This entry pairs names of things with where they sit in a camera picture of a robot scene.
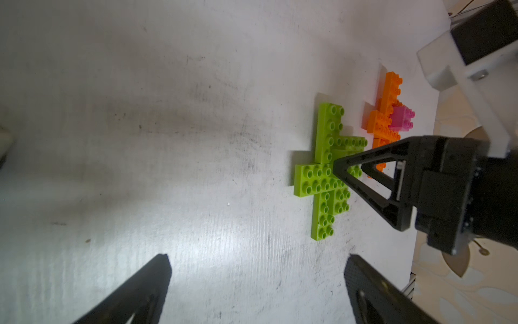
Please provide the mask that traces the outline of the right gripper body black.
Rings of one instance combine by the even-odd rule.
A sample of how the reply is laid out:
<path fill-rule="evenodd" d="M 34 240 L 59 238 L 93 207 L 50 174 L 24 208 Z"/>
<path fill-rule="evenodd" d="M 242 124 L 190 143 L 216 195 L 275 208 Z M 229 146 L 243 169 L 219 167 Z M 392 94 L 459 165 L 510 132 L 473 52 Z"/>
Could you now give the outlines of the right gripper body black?
<path fill-rule="evenodd" d="M 485 141 L 437 140 L 417 191 L 416 229 L 450 255 L 477 237 L 517 248 L 517 149 L 496 158 Z"/>

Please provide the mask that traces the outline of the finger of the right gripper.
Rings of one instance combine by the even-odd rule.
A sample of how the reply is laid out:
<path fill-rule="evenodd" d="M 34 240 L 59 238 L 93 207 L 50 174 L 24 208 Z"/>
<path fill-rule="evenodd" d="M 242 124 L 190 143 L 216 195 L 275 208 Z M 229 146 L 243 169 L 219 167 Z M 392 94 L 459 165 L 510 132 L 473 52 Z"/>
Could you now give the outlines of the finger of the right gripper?
<path fill-rule="evenodd" d="M 342 157 L 334 161 L 333 174 L 368 203 L 392 228 L 404 232 L 410 227 L 410 190 L 422 139 L 421 136 L 413 136 L 374 151 Z M 383 172 L 376 169 L 379 163 L 377 153 L 387 162 Z M 349 170 L 356 166 L 360 166 L 363 173 L 389 189 L 390 197 L 384 198 L 353 176 Z"/>

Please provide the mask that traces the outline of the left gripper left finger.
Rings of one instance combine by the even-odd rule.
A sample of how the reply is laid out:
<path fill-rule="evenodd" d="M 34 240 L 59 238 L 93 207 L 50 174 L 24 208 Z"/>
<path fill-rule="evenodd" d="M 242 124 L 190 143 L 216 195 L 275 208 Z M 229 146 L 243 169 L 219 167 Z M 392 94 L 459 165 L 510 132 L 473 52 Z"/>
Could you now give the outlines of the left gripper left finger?
<path fill-rule="evenodd" d="M 171 280 L 166 254 L 158 254 L 77 323 L 158 323 Z"/>

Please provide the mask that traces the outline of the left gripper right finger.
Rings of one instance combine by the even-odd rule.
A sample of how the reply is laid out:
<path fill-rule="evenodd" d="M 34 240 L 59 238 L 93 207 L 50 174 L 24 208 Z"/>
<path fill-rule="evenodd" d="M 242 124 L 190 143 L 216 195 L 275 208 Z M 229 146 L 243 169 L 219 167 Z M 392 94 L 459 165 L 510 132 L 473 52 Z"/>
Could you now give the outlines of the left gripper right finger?
<path fill-rule="evenodd" d="M 436 323 L 360 255 L 350 255 L 345 285 L 357 323 Z"/>

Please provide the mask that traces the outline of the orange brick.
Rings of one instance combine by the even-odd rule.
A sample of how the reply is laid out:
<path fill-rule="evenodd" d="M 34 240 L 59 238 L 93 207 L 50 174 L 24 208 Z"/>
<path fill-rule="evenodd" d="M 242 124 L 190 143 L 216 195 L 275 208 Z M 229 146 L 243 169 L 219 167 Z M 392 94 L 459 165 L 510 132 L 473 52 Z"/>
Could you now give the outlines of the orange brick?
<path fill-rule="evenodd" d="M 371 150 L 374 151 L 380 147 L 384 147 L 388 144 L 391 144 L 392 142 L 390 140 L 374 137 L 372 142 L 372 148 Z M 376 165 L 376 169 L 380 172 L 383 172 L 384 169 L 387 167 L 387 162 L 383 159 L 383 157 L 380 156 L 380 153 L 376 154 L 377 162 L 379 162 Z"/>
<path fill-rule="evenodd" d="M 395 107 L 402 106 L 398 100 L 401 94 L 400 86 L 403 84 L 403 79 L 394 72 L 387 72 L 384 80 L 383 93 L 379 104 L 379 112 L 389 117 L 393 114 Z"/>
<path fill-rule="evenodd" d="M 389 128 L 391 123 L 391 118 L 380 111 L 374 110 L 370 113 L 367 132 L 373 134 L 375 138 L 383 139 L 388 143 L 396 142 L 401 139 L 401 135 Z"/>

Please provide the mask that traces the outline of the pink small square brick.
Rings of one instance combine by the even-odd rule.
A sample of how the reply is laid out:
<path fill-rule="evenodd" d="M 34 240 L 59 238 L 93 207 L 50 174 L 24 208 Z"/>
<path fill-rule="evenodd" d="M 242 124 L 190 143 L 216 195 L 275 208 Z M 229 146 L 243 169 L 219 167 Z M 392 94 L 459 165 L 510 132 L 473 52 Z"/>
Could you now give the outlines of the pink small square brick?
<path fill-rule="evenodd" d="M 415 111 L 405 105 L 393 108 L 390 115 L 391 124 L 389 128 L 395 132 L 408 132 L 414 127 L 412 120 L 415 117 Z"/>

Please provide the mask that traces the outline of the green brick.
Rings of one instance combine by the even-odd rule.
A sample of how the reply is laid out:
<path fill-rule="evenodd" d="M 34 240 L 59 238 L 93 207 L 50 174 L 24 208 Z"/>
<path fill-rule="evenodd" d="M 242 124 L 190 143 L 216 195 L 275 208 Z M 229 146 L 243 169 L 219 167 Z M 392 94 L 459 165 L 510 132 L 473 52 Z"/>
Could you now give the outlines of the green brick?
<path fill-rule="evenodd" d="M 295 165 L 294 195 L 297 197 L 308 197 L 345 187 L 345 183 L 333 174 L 331 164 Z"/>
<path fill-rule="evenodd" d="M 315 241 L 325 240 L 334 235 L 332 214 L 332 192 L 320 193 L 314 196 L 311 238 Z"/>
<path fill-rule="evenodd" d="M 332 159 L 340 159 L 342 157 L 359 154 L 364 151 L 368 145 L 368 141 L 364 137 L 359 136 L 337 136 L 333 146 L 331 147 Z"/>
<path fill-rule="evenodd" d="M 329 207 L 332 215 L 339 215 L 350 210 L 348 203 L 351 192 L 345 182 L 333 177 L 333 190 L 330 192 Z"/>
<path fill-rule="evenodd" d="M 345 109 L 334 103 L 321 103 L 318 109 L 318 123 L 315 140 L 315 162 L 328 164 L 333 158 L 335 140 L 343 129 L 342 117 Z"/>

